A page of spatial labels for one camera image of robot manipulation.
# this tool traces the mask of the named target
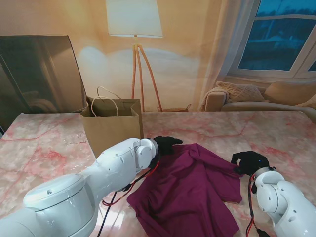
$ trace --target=floor lamp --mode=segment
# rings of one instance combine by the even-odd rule
[[[156,0],[106,0],[108,30],[111,36],[161,38],[162,31]],[[158,101],[158,108],[162,111],[154,74],[145,51],[141,44],[136,43],[133,49],[133,79],[132,99],[134,98],[136,81],[136,62],[139,67],[142,110],[145,111],[143,73],[140,53],[143,55],[150,72]]]

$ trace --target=paper bag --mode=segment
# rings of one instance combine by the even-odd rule
[[[107,148],[128,138],[144,138],[139,99],[93,99],[87,97],[88,106],[81,120],[88,142],[96,158]]]

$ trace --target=sheer curtain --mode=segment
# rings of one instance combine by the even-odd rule
[[[200,102],[218,80],[223,80],[236,56],[254,0],[222,0],[216,36],[208,61]]]

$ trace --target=window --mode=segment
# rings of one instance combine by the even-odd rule
[[[316,0],[256,0],[230,74],[316,76]]]

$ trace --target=paper bag handle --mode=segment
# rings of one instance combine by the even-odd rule
[[[100,95],[99,95],[99,88],[102,88],[102,89],[106,90],[107,92],[109,92],[109,93],[115,95],[118,99],[121,100],[121,98],[120,98],[118,95],[116,95],[115,93],[109,91],[108,89],[104,88],[103,86],[98,86],[98,87],[97,87],[97,94],[98,94],[98,96],[100,96]]]
[[[106,97],[106,96],[97,96],[97,97],[95,97],[95,98],[92,100],[92,103],[91,103],[91,111],[92,111],[92,113],[94,114],[94,116],[97,117],[97,115],[96,115],[95,112],[93,111],[93,103],[94,103],[94,101],[95,101],[96,98],[106,98],[106,99],[111,100],[111,101],[114,103],[114,105],[115,105],[115,107],[116,107],[116,109],[117,109],[117,116],[119,116],[119,108],[118,108],[118,106],[116,105],[115,101],[114,101],[113,99],[109,98],[109,97]]]

